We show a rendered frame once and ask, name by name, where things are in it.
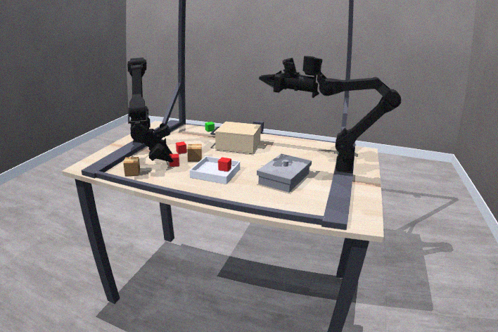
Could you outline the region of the brown cardboard box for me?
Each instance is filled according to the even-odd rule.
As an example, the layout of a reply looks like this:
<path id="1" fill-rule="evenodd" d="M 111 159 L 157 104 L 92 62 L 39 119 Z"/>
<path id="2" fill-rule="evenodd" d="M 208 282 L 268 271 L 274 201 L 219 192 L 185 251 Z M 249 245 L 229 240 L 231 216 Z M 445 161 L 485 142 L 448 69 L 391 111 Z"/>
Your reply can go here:
<path id="1" fill-rule="evenodd" d="M 125 176 L 139 176 L 140 173 L 139 157 L 125 158 L 123 165 L 124 165 Z"/>
<path id="2" fill-rule="evenodd" d="M 188 144 L 187 156 L 188 161 L 201 161 L 201 146 L 202 144 Z"/>

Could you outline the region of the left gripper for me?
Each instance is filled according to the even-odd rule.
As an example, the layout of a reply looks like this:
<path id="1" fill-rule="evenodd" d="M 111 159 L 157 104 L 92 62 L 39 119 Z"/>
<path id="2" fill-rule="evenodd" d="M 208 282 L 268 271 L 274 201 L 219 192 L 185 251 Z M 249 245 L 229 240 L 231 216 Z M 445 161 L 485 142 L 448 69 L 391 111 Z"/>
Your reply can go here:
<path id="1" fill-rule="evenodd" d="M 302 75 L 298 74 L 296 76 L 285 77 L 284 79 L 284 73 L 279 71 L 278 73 L 273 74 L 273 76 L 262 75 L 259 79 L 274 88 L 274 92 L 279 93 L 283 89 L 294 89 L 294 91 L 300 90 Z"/>

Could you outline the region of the green block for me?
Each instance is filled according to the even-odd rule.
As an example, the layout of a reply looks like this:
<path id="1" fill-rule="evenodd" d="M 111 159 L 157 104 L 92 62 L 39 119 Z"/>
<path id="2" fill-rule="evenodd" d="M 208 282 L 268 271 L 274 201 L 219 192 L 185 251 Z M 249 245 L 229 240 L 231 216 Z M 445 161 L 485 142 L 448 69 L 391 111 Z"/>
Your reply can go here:
<path id="1" fill-rule="evenodd" d="M 215 124 L 213 122 L 206 122 L 205 123 L 205 130 L 207 132 L 211 132 L 213 129 L 215 129 Z"/>

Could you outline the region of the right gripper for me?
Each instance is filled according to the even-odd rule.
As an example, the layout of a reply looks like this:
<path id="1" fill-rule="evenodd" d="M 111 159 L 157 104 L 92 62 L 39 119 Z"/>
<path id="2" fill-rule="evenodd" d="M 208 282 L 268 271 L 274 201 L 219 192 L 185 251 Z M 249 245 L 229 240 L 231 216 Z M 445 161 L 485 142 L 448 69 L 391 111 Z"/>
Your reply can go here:
<path id="1" fill-rule="evenodd" d="M 148 154 L 149 158 L 152 161 L 154 161 L 155 159 L 159 159 L 168 162 L 173 162 L 173 159 L 168 155 L 173 153 L 166 144 L 166 138 L 164 140 L 160 140 L 157 143 L 157 141 L 153 138 L 151 131 L 152 129 L 148 128 L 148 130 L 146 131 L 146 137 L 141 141 L 142 144 L 145 143 L 147 145 L 150 151 Z"/>

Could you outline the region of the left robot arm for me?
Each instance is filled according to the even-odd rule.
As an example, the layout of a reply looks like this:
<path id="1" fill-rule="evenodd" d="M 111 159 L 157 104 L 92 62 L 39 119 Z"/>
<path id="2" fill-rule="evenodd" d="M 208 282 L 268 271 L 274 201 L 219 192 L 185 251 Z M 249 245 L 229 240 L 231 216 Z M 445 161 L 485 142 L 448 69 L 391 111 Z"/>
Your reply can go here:
<path id="1" fill-rule="evenodd" d="M 344 128 L 341 133 L 338 133 L 335 146 L 336 150 L 339 152 L 336 158 L 336 171 L 352 173 L 355 157 L 355 147 L 353 144 L 357 138 L 370 128 L 370 126 L 382 115 L 398 107 L 401 104 L 401 96 L 396 90 L 390 89 L 377 77 L 347 80 L 326 78 L 321 73 L 321 64 L 322 59 L 320 58 L 304 56 L 302 71 L 304 71 L 306 75 L 312 75 L 314 77 L 303 75 L 300 83 L 300 90 L 312 92 L 312 98 L 319 95 L 319 92 L 317 91 L 318 83 L 319 90 L 324 96 L 338 94 L 342 91 L 362 89 L 375 89 L 383 96 L 378 105 L 353 128 L 349 130 Z M 299 72 L 296 72 L 293 58 L 283 60 L 283 65 L 286 70 L 284 77 L 300 74 Z M 316 77 L 318 83 L 316 83 Z"/>

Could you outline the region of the red block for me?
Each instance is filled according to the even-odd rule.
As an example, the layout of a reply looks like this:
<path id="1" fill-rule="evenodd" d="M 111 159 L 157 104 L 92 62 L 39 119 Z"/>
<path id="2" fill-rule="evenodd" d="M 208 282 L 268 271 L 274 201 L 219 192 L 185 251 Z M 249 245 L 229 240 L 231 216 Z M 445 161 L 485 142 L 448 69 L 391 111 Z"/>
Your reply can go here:
<path id="1" fill-rule="evenodd" d="M 170 157 L 173 159 L 173 162 L 170 162 L 170 167 L 178 167 L 179 166 L 179 154 L 170 154 Z"/>
<path id="2" fill-rule="evenodd" d="M 184 141 L 176 143 L 176 152 L 178 152 L 178 154 L 187 153 L 186 144 L 184 143 Z"/>
<path id="3" fill-rule="evenodd" d="M 231 158 L 221 157 L 218 160 L 218 170 L 228 172 L 231 169 Z"/>

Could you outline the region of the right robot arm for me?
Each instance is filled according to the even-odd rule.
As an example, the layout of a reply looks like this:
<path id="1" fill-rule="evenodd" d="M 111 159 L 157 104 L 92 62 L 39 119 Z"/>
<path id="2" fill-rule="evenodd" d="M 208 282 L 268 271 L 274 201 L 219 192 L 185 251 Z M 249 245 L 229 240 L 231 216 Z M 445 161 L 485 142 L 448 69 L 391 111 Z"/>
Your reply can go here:
<path id="1" fill-rule="evenodd" d="M 146 60 L 143 58 L 130 58 L 130 61 L 127 63 L 127 69 L 132 76 L 132 99 L 129 102 L 128 108 L 128 124 L 131 124 L 130 129 L 133 142 L 141 143 L 145 138 L 146 131 L 151 127 L 148 108 L 147 106 L 145 107 L 145 101 L 142 98 L 143 92 L 141 90 L 142 77 L 146 70 Z M 160 124 L 160 128 L 157 130 L 152 129 L 151 131 L 157 143 L 160 141 L 159 139 L 169 136 L 170 132 L 169 126 L 164 123 Z"/>

